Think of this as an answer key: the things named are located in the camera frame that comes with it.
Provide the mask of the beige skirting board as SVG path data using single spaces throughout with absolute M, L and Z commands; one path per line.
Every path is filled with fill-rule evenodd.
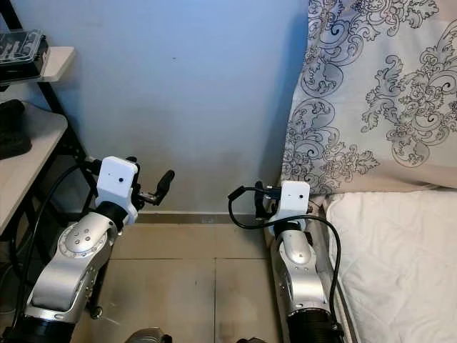
M 233 224 L 228 212 L 141 212 L 136 223 Z

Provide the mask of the grey robot left leg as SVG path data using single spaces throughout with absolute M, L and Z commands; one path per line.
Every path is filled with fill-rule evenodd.
M 173 343 L 173 337 L 164 332 L 160 327 L 148 327 L 131 333 L 124 343 Z

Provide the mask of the white quilted bed cover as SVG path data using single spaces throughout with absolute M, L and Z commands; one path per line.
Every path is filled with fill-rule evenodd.
M 457 192 L 332 195 L 358 343 L 457 343 Z

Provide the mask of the black battery charger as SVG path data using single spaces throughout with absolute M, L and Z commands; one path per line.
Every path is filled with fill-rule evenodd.
M 23 156 L 31 150 L 26 131 L 25 104 L 20 100 L 0 104 L 0 160 Z

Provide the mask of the small white shelf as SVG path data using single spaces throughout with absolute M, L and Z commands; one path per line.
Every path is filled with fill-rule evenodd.
M 46 50 L 45 63 L 41 75 L 29 79 L 1 79 L 0 85 L 9 86 L 23 82 L 57 82 L 65 75 L 77 55 L 77 49 L 72 46 L 50 46 Z

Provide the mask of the clear lid black case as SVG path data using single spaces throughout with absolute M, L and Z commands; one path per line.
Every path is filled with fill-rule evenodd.
M 0 82 L 26 81 L 41 75 L 48 42 L 38 29 L 0 33 Z

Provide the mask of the black metal desk frame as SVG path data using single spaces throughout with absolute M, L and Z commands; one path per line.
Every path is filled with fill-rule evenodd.
M 10 219 L 4 225 L 1 235 L 1 242 L 9 243 L 9 253 L 11 255 L 9 268 L 6 270 L 13 272 L 19 281 L 19 287 L 16 288 L 16 297 L 14 297 L 14 311 L 12 313 L 12 322 L 25 314 L 27 294 L 31 291 L 34 284 L 29 280 L 29 269 L 31 266 L 38 266 L 33 262 L 32 254 L 36 252 L 41 257 L 42 264 L 50 262 L 50 247 L 46 245 L 44 235 L 39 231 L 41 219 L 45 213 L 55 219 L 56 225 L 60 229 L 66 228 L 73 222 L 81 219 L 83 215 L 89 213 L 89 208 L 94 205 L 96 192 L 96 180 L 91 170 L 88 168 L 88 154 L 78 138 L 75 130 L 71 127 L 71 118 L 66 114 L 66 110 L 59 101 L 59 96 L 50 82 L 33 82 L 41 91 L 44 101 L 49 106 L 49 111 L 65 118 L 66 128 L 60 135 L 50 151 L 49 157 L 43 162 L 41 170 L 37 173 L 36 179 L 31 181 L 29 187 L 23 196 L 17 199 L 11 212 Z M 64 170 L 56 181 L 52 184 L 48 192 L 40 189 L 39 181 L 46 178 L 50 167 L 59 156 L 71 156 L 74 160 L 74 166 Z M 89 190 L 85 202 L 82 205 L 79 214 L 60 212 L 52 202 L 52 197 L 56 190 L 63 184 L 67 176 L 75 172 L 76 166 L 81 167 L 81 174 L 87 183 Z

